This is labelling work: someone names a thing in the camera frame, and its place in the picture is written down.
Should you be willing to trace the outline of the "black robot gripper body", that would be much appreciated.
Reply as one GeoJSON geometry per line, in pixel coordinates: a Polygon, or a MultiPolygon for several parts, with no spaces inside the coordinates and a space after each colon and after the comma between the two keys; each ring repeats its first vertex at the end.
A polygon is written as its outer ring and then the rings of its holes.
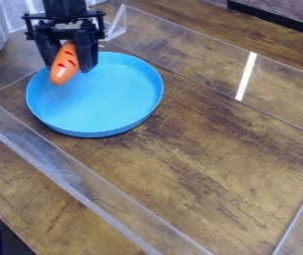
{"type": "Polygon", "coordinates": [[[27,39],[36,40],[46,35],[51,40],[74,39],[78,29],[58,29],[58,24],[77,24],[83,21],[86,31],[95,31],[105,38],[105,16],[102,10],[90,11],[86,0],[43,0],[44,12],[26,13],[27,39]]]}

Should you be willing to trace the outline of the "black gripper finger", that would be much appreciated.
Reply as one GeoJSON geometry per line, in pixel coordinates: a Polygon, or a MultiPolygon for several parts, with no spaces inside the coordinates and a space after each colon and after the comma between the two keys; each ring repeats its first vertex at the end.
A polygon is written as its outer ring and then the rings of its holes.
{"type": "Polygon", "coordinates": [[[79,30],[75,42],[81,69],[83,73],[89,73],[99,63],[99,39],[94,32],[79,30]]]}
{"type": "Polygon", "coordinates": [[[44,34],[35,35],[35,42],[42,54],[47,68],[51,68],[62,48],[62,43],[59,40],[54,40],[50,36],[44,34]]]}

